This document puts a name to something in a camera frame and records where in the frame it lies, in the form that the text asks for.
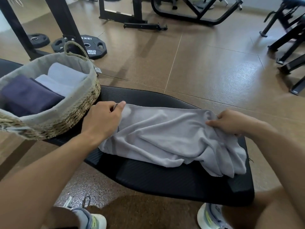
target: forearm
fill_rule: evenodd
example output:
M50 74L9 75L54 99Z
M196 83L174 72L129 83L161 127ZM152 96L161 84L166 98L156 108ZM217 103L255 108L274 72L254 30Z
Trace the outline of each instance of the forearm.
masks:
M305 150L266 124L254 127L249 137L261 150L305 222Z
M78 135L1 181L1 228L40 228L46 213L92 149L90 140Z

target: navy towel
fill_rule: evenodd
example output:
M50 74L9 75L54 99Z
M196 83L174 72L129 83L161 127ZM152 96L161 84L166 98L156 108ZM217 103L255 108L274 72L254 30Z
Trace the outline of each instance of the navy towel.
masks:
M3 87L1 95L6 99L6 110L18 117L38 114L64 99L24 75L16 76Z

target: gray towel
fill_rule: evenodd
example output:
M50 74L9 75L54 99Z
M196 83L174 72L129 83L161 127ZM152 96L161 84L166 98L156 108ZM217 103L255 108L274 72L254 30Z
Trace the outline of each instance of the gray towel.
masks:
M38 114L64 99L24 75L11 80L2 88L1 94L6 99L5 109L18 117Z
M165 167L199 161L212 176L246 173L246 152L237 138L205 124L203 109L149 108L127 104L118 132L99 146L104 153Z

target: hand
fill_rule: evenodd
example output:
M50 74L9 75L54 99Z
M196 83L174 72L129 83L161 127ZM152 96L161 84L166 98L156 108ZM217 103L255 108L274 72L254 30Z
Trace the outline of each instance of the hand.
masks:
M206 124L230 134L248 135L251 134L258 125L267 125L267 123L263 121L230 109L221 112L217 117L218 120L206 121Z
M96 105L92 105L85 116L81 134L87 136L93 146L99 146L117 129L126 102L120 102L111 112L115 105L116 103L113 101L100 101Z

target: floor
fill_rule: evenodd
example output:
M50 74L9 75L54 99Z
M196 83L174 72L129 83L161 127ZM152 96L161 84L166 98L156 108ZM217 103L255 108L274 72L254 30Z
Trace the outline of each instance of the floor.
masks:
M279 77L274 58L289 48L284 45L275 55L267 46L284 34L276 23L267 38L258 32L265 27L264 15L236 11L222 24L206 27L164 19L156 15L150 3L143 2L143 17L151 23L167 24L168 30L153 32L124 29L121 23L98 18L98 3L79 0L69 5L81 34L99 37L108 54L95 64L103 75L100 83L165 93L219 113L226 108L264 120L279 131L305 145L303 117L304 93L294 96ZM107 9L132 13L131 0L105 2ZM179 12L190 12L179 3ZM225 10L207 13L217 18ZM23 24L29 33L47 34L53 42L61 32L53 16L47 13ZM42 48L52 52L49 46ZM300 47L289 59L305 51ZM0 58L26 64L29 57L12 30L0 33ZM290 81L303 76L303 67L293 71ZM56 148L45 142L23 141L0 133L0 175L6 177ZM279 185L274 172L256 145L247 139L255 190ZM196 212L200 202L142 194L113 182L83 163L56 202L62 205L73 196L71 206L81 206L91 197L90 209L103 213L108 228L198 228Z

